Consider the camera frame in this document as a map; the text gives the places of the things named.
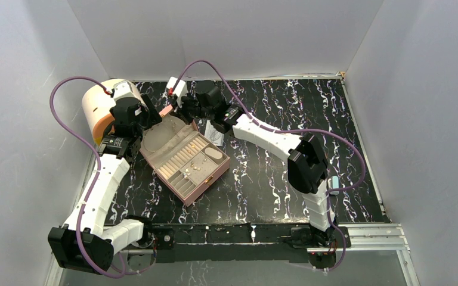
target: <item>gray floor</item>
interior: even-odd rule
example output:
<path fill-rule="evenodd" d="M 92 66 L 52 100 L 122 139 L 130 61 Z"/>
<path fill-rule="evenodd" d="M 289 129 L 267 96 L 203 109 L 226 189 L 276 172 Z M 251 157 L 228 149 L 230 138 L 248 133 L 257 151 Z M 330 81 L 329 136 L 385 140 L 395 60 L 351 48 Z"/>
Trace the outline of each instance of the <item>gray floor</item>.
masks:
<path fill-rule="evenodd" d="M 142 268 L 145 262 L 148 257 L 139 261 L 133 257 L 130 264 L 141 263 Z M 327 276 L 301 266 L 282 261 L 178 262 L 158 264 L 119 280 L 64 270 L 60 285 L 406 285 L 395 251 L 348 252 L 340 267 Z"/>

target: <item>gray wall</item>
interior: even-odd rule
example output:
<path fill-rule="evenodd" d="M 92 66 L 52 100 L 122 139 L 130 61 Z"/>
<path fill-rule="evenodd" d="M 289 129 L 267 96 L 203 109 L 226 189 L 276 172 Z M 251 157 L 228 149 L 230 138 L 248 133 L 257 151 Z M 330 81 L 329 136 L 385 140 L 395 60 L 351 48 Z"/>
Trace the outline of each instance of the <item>gray wall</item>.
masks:
<path fill-rule="evenodd" d="M 458 1 L 386 0 L 347 85 L 422 285 L 458 285 Z"/>
<path fill-rule="evenodd" d="M 43 285 L 48 231 L 81 189 L 89 151 L 48 107 L 52 87 L 77 74 L 107 79 L 65 0 L 0 1 L 0 285 Z M 90 86 L 73 83 L 55 102 L 87 138 L 79 107 Z"/>
<path fill-rule="evenodd" d="M 382 0 L 69 3 L 110 77 L 165 80 L 345 71 Z"/>

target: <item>marble tabletop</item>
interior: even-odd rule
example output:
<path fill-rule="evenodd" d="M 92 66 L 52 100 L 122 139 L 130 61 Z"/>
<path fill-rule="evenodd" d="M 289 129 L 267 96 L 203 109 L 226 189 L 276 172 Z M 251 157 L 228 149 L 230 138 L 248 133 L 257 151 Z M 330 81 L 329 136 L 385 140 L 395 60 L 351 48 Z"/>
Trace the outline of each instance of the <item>marble tabletop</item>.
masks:
<path fill-rule="evenodd" d="M 167 105 L 166 82 L 135 82 L 158 110 Z M 227 99 L 230 93 L 221 82 Z M 347 138 L 362 152 L 340 79 L 235 80 L 237 95 L 259 119 L 281 129 L 318 128 Z M 195 82 L 188 82 L 192 89 Z M 206 121 L 197 120 L 204 134 Z M 329 175 L 340 185 L 357 181 L 361 169 L 343 143 L 321 136 L 329 159 Z M 106 219 L 118 223 L 126 215 L 146 216 L 153 223 L 291 223 L 307 222 L 302 197 L 287 188 L 284 163 L 251 143 L 224 136 L 220 147 L 231 165 L 191 206 L 183 203 L 159 180 L 139 155 L 124 177 Z M 382 214 L 368 173 L 362 186 L 332 199 L 340 223 L 388 222 Z"/>

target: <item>pink jewelry box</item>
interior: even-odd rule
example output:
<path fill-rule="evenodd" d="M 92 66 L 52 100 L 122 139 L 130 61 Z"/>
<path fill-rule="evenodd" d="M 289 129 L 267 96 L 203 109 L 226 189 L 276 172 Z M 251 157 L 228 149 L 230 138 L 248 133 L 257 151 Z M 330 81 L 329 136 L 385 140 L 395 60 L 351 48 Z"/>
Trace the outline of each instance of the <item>pink jewelry box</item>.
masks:
<path fill-rule="evenodd" d="M 189 206 L 229 169 L 229 156 L 199 133 L 195 123 L 186 125 L 171 110 L 171 105 L 164 108 L 162 122 L 144 132 L 140 152 Z"/>

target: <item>open jewelry box lid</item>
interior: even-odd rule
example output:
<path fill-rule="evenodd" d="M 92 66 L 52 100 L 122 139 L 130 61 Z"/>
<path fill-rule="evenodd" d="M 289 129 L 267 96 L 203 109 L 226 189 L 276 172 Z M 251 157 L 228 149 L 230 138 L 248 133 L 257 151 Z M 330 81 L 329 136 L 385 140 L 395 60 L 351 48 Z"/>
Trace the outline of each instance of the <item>open jewelry box lid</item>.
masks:
<path fill-rule="evenodd" d="M 229 169 L 229 157 L 193 123 L 160 112 L 162 122 L 144 132 L 141 154 L 183 203 L 189 206 Z"/>

